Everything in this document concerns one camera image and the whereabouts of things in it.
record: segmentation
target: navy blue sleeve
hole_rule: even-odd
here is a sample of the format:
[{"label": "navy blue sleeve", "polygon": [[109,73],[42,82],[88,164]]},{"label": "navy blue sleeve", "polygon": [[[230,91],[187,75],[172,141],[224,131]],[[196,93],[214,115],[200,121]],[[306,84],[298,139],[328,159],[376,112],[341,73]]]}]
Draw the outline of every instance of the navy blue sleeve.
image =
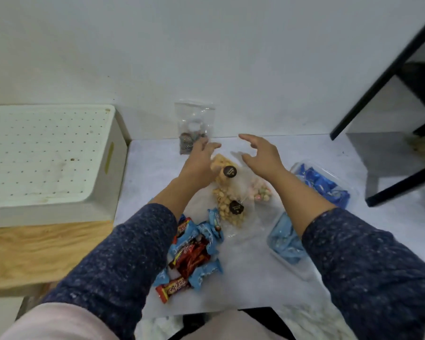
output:
[{"label": "navy blue sleeve", "polygon": [[423,339],[425,262],[391,233],[336,208],[308,226],[302,244],[358,339]]},{"label": "navy blue sleeve", "polygon": [[167,265],[177,220],[165,206],[147,204],[91,251],[42,303],[69,303],[100,318],[120,339],[134,338],[146,296]]}]

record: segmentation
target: perforated lid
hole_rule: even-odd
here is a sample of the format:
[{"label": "perforated lid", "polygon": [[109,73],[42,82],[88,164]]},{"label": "perforated lid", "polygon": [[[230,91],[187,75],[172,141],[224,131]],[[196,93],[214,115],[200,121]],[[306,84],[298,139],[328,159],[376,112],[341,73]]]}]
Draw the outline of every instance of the perforated lid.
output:
[{"label": "perforated lid", "polygon": [[0,207],[88,198],[114,115],[111,105],[0,106]]}]

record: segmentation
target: hand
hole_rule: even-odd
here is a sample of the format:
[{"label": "hand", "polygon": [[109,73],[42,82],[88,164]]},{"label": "hand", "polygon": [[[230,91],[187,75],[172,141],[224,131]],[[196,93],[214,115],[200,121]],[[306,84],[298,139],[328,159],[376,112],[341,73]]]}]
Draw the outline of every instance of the hand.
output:
[{"label": "hand", "polygon": [[211,155],[220,148],[220,143],[208,143],[207,138],[200,138],[193,144],[186,163],[179,173],[179,178],[193,185],[197,190],[207,187],[219,175],[221,167],[211,169]]},{"label": "hand", "polygon": [[242,159],[246,165],[258,176],[271,182],[280,172],[285,170],[280,160],[277,147],[262,137],[239,134],[239,138],[250,142],[250,146],[257,150],[256,156],[243,154]]}]

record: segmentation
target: black round sticker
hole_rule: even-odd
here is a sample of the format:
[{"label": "black round sticker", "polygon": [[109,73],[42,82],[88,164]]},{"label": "black round sticker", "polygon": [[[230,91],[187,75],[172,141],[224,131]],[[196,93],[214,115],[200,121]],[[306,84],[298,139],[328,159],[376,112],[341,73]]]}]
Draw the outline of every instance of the black round sticker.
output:
[{"label": "black round sticker", "polygon": [[235,177],[237,172],[238,171],[236,170],[236,167],[233,167],[233,166],[227,166],[227,167],[224,167],[223,169],[223,174],[229,178]]},{"label": "black round sticker", "polygon": [[244,206],[242,204],[240,204],[239,202],[237,202],[236,200],[233,200],[230,203],[230,212],[233,215],[239,215],[243,211],[244,211]]}]

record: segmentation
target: white tabletop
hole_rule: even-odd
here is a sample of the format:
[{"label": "white tabletop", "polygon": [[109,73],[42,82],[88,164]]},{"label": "white tabletop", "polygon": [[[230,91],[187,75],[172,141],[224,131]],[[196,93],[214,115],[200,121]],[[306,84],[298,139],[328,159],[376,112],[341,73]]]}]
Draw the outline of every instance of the white tabletop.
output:
[{"label": "white tabletop", "polygon": [[[334,142],[327,135],[268,139],[277,145],[286,167],[309,159],[350,183],[359,193],[351,211],[375,227],[391,231],[425,260],[425,211],[418,205],[417,195],[413,192],[383,206],[368,208],[363,200],[367,170],[347,137],[340,136]],[[234,161],[232,152],[254,152],[238,138],[218,141],[222,148],[217,152]],[[187,159],[186,155],[179,155],[178,148],[178,140],[131,142],[115,225],[126,221],[178,175]],[[206,220],[199,218],[206,215],[208,207],[214,207],[209,191],[201,191],[199,196],[189,203],[185,212],[196,222]],[[143,317],[305,303],[320,306],[328,298],[322,284],[316,279],[301,280],[272,257],[265,243],[269,231],[265,229],[260,236],[239,243],[224,241],[218,247],[224,274],[209,276],[201,291],[180,292],[164,305],[152,290]]]}]

